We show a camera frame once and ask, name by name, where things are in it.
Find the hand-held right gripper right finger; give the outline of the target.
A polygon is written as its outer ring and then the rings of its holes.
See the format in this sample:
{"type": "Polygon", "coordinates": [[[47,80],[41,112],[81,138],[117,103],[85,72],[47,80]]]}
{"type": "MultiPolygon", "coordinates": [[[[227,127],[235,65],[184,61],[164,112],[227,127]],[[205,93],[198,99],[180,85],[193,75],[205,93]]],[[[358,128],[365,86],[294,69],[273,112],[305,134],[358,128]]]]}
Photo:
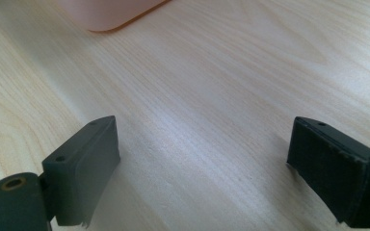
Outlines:
{"type": "Polygon", "coordinates": [[[370,148],[327,123],[294,119],[287,164],[338,222],[370,228],[370,148]]]}

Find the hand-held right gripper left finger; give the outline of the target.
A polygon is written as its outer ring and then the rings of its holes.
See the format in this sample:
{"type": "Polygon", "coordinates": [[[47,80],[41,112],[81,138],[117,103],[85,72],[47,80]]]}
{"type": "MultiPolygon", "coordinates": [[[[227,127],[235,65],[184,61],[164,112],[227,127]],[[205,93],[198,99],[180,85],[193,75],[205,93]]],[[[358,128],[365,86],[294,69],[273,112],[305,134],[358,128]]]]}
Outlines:
{"type": "Polygon", "coordinates": [[[88,225],[119,164],[116,118],[89,122],[43,162],[49,213],[61,226],[88,225]]]}

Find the pink plastic container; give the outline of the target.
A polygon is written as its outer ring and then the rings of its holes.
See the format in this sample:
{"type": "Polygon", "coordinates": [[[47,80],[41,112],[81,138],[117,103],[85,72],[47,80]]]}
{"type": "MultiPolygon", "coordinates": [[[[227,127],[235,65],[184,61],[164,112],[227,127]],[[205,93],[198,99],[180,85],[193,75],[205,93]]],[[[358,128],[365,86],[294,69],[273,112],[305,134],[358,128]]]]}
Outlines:
{"type": "Polygon", "coordinates": [[[55,0],[77,24],[93,32],[114,30],[169,0],[55,0]]]}

